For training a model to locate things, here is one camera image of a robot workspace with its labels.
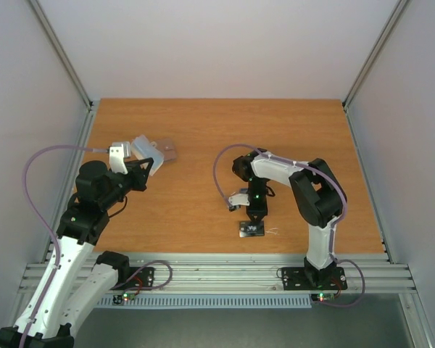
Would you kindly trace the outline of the black VIP credit card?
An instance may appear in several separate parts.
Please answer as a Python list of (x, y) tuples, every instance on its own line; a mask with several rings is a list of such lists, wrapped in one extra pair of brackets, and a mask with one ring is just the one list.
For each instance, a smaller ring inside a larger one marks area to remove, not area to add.
[(265, 226), (263, 221), (260, 221), (258, 223), (254, 223), (252, 221), (239, 222), (240, 238), (262, 237), (264, 235), (265, 235)]

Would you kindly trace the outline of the beige card holder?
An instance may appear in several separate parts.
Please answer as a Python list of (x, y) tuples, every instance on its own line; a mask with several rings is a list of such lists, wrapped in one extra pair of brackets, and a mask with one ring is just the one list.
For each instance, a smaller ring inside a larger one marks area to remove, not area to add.
[(145, 135), (134, 138), (130, 143), (130, 150), (138, 160), (153, 159), (150, 176), (153, 176), (164, 163), (164, 154)]

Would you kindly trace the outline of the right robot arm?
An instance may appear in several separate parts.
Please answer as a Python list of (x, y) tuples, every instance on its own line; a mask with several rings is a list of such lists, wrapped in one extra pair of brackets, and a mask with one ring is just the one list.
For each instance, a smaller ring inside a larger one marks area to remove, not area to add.
[(346, 195), (330, 167), (322, 159), (297, 162), (257, 149), (233, 161), (233, 173), (248, 184), (228, 198), (230, 210), (245, 206), (249, 218), (246, 229), (255, 233), (268, 215), (268, 187), (275, 181), (291, 188), (299, 214), (308, 224), (308, 250), (304, 276), (313, 288), (329, 282), (336, 269), (334, 236), (344, 216)]

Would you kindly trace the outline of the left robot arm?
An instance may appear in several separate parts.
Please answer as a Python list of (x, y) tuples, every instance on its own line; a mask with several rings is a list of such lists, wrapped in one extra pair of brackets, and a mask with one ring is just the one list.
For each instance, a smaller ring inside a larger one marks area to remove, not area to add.
[(87, 279), (75, 286), (107, 227), (109, 209), (130, 191), (146, 190), (153, 164), (152, 158), (129, 161), (126, 173), (114, 173), (98, 160), (80, 167), (76, 192), (60, 218), (51, 262), (15, 324), (0, 329), (0, 347), (73, 347), (80, 327), (104, 294), (131, 282), (128, 257), (103, 252)]

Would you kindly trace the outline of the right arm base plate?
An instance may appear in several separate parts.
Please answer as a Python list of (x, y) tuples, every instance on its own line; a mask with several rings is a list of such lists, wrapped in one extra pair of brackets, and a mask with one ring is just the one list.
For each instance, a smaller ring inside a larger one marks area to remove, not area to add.
[(310, 272), (304, 267), (284, 267), (278, 269), (278, 277), (285, 291), (348, 289), (344, 269), (337, 266), (325, 273)]

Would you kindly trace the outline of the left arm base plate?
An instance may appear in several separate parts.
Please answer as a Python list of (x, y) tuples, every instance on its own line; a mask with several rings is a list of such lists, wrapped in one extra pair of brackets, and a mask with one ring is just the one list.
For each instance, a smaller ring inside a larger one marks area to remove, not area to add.
[(128, 280), (137, 270), (138, 268), (130, 267), (124, 282), (121, 285), (117, 284), (113, 289), (120, 291), (126, 289), (144, 289), (153, 287), (155, 268), (146, 267), (138, 272), (132, 279)]

